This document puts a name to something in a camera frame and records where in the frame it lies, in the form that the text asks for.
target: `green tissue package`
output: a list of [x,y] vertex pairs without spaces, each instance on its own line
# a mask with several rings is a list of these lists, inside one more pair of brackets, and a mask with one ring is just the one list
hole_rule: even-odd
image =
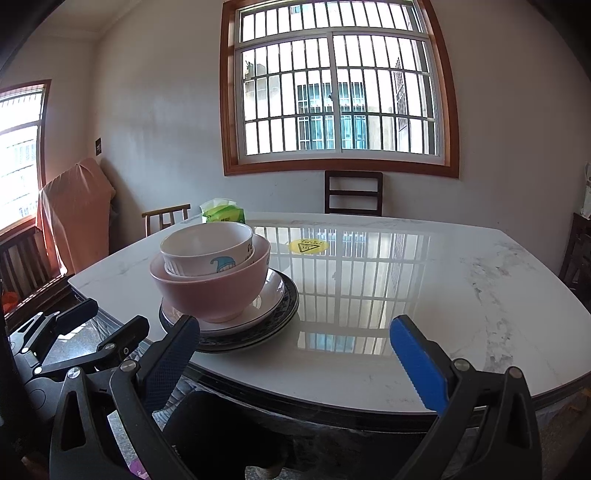
[[201,205],[203,223],[238,222],[245,223],[244,210],[234,200],[213,199]]

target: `dark wooden chair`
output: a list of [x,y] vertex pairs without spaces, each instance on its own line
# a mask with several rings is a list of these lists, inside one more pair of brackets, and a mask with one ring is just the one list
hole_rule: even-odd
[[8,329],[67,295],[67,278],[51,273],[43,233],[34,225],[0,242],[2,293],[16,297],[16,306],[6,313]]
[[[375,179],[377,181],[376,190],[333,190],[330,187],[331,179]],[[375,209],[360,208],[332,208],[330,206],[330,197],[365,197],[375,198]],[[380,171],[335,171],[327,170],[324,172],[324,212],[342,213],[344,215],[371,215],[382,216],[382,201],[384,197],[384,175]]]

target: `white marble tabletop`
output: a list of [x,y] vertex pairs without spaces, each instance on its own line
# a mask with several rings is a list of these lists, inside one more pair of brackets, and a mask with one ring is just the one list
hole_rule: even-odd
[[[195,353],[199,367],[295,400],[379,412],[425,412],[388,341],[405,313],[451,358],[477,369],[525,373],[532,395],[591,371],[591,318],[568,288],[504,233],[396,218],[247,213],[272,244],[270,267],[298,287],[300,307],[276,337],[230,353]],[[70,279],[125,323],[165,335],[148,271],[160,242],[189,219],[126,247]],[[291,253],[297,238],[329,243]]]

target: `plate with black rim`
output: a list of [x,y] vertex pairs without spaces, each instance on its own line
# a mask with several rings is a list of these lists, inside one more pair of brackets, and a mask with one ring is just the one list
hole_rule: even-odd
[[[261,323],[258,323],[248,330],[215,337],[200,336],[199,344],[195,349],[196,352],[224,353],[256,345],[257,343],[269,339],[289,323],[297,312],[298,305],[300,304],[300,297],[293,280],[287,275],[284,275],[277,270],[275,271],[279,273],[283,279],[285,288],[283,297],[273,312]],[[166,315],[162,310],[162,304],[160,305],[158,316],[160,317],[160,323],[164,329],[169,332],[174,324],[166,318]]]

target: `cartoon character print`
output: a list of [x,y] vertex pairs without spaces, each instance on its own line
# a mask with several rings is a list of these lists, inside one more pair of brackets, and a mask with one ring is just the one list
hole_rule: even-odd
[[236,266],[236,262],[232,257],[216,257],[210,263],[213,265],[214,262],[217,262],[216,273],[230,270]]

